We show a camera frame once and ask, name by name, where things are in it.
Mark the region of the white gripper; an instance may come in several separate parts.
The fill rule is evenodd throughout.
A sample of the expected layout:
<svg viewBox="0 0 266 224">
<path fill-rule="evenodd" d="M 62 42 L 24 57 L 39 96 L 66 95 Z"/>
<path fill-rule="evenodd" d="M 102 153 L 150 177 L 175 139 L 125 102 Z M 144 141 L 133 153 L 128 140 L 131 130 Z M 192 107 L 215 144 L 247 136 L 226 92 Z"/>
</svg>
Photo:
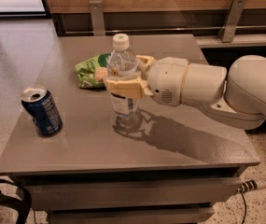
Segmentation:
<svg viewBox="0 0 266 224">
<path fill-rule="evenodd" d="M 106 89 L 130 99 L 152 96 L 159 105 L 180 105 L 182 80 L 189 61 L 174 57 L 156 61 L 147 55 L 137 55 L 136 58 L 141 75 L 144 77 L 147 74 L 147 82 L 140 77 L 128 80 L 108 77 L 104 80 Z"/>
</svg>

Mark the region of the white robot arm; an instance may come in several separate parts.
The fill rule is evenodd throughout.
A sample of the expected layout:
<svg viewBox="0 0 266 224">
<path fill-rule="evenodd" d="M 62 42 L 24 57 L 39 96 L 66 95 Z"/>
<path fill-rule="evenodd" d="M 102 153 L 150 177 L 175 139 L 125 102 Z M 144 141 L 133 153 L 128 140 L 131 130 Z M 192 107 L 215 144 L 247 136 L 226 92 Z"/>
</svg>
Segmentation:
<svg viewBox="0 0 266 224">
<path fill-rule="evenodd" d="M 210 119 L 251 130 L 266 120 L 266 58 L 247 55 L 230 68 L 166 57 L 147 59 L 144 73 L 109 76 L 108 91 L 127 98 L 151 97 L 159 105 L 189 105 Z"/>
</svg>

